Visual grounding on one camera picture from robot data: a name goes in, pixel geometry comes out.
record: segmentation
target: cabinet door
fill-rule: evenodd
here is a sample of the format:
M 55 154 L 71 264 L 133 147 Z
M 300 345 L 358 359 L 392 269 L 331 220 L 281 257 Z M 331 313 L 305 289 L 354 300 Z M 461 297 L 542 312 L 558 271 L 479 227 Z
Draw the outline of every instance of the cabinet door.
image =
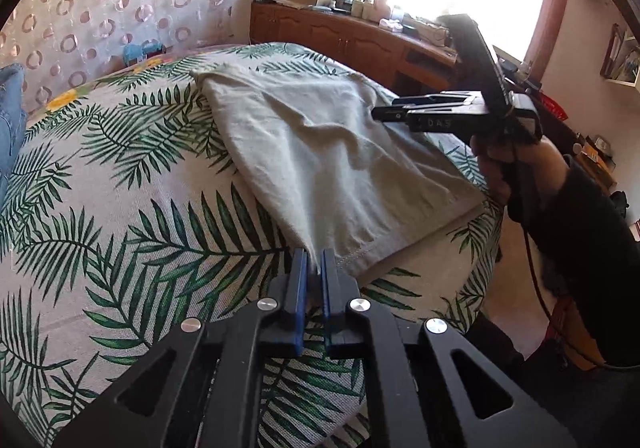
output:
M 276 13 L 278 19 L 278 40 L 292 42 L 301 46 L 309 45 L 309 24 L 304 14 L 296 10 L 281 10 Z
M 342 25 L 328 16 L 318 16 L 318 19 L 325 20 L 309 22 L 308 47 L 338 62 L 343 62 L 342 47 L 345 37 Z
M 251 27 L 249 34 L 252 44 L 277 40 L 274 32 L 273 6 L 254 4 L 251 8 Z
M 402 44 L 394 35 L 377 28 L 354 32 L 344 45 L 347 66 L 391 89 L 402 54 Z

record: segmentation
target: hand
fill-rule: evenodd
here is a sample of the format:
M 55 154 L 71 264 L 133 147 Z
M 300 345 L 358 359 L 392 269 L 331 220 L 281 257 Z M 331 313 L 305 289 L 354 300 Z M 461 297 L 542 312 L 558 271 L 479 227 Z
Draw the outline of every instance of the hand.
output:
M 515 149 L 518 161 L 531 166 L 541 203 L 546 205 L 566 181 L 569 167 L 564 157 L 546 137 L 537 145 L 516 145 Z M 511 188 L 502 178 L 500 163 L 513 163 L 512 145 L 484 145 L 474 136 L 471 138 L 471 150 L 478 157 L 480 172 L 486 179 L 492 197 L 506 205 L 511 197 Z

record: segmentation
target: black cable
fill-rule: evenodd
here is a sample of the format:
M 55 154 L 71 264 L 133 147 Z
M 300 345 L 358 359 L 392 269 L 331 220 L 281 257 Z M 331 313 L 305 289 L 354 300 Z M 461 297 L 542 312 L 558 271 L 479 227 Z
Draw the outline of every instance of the black cable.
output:
M 518 155 L 516 152 L 516 147 L 512 142 L 512 151 L 513 151 L 513 159 L 515 163 L 518 163 Z M 533 265 L 533 257 L 531 254 L 531 245 L 529 244 L 529 234 L 527 234 L 527 230 L 524 228 L 524 224 L 522 226 L 522 233 L 524 234 L 524 244 L 527 248 L 527 260 L 529 261 L 529 271 L 531 272 L 531 280 L 533 281 L 533 288 L 536 290 L 536 296 L 538 297 L 538 301 L 540 302 L 540 307 L 542 307 L 542 311 L 545 312 L 547 319 L 549 320 L 549 325 L 553 327 L 554 331 L 558 333 L 558 335 L 562 338 L 562 341 L 572 350 L 575 351 L 578 356 L 584 358 L 591 364 L 595 365 L 599 368 L 604 368 L 605 370 L 613 370 L 615 372 L 630 372 L 635 370 L 640 370 L 640 365 L 629 365 L 628 367 L 618 367 L 617 365 L 609 365 L 607 363 L 599 362 L 593 359 L 588 354 L 585 354 L 581 349 L 577 348 L 574 344 L 572 344 L 564 333 L 560 330 L 560 328 L 554 323 L 553 317 L 549 312 L 549 309 L 546 307 L 546 303 L 544 298 L 542 298 L 542 293 L 540 292 L 540 285 L 538 284 L 538 278 L 536 277 L 536 268 Z

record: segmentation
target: towel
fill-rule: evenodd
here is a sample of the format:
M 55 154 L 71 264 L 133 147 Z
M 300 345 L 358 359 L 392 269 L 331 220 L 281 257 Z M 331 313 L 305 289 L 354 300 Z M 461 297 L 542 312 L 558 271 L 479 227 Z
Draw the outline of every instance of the towel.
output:
M 423 134 L 374 121 L 366 77 L 194 71 L 239 173 L 289 244 L 335 250 L 353 277 L 480 208 L 484 196 Z

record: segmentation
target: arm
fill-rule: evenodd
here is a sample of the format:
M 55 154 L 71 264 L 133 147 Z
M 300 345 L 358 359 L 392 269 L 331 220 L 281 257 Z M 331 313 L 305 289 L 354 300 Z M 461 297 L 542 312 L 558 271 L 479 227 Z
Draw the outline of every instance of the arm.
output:
M 611 201 L 571 161 L 558 194 L 529 234 L 564 275 L 589 334 L 607 362 L 640 362 L 640 251 Z
M 490 190 L 501 202 L 510 196 L 497 161 L 513 161 L 509 147 L 472 148 Z M 640 294 L 640 251 L 610 200 L 582 169 L 548 140 L 519 146 L 518 158 L 534 172 L 543 209 L 529 224 L 536 245 L 555 261 L 590 335 L 607 362 L 640 362 L 636 295 Z

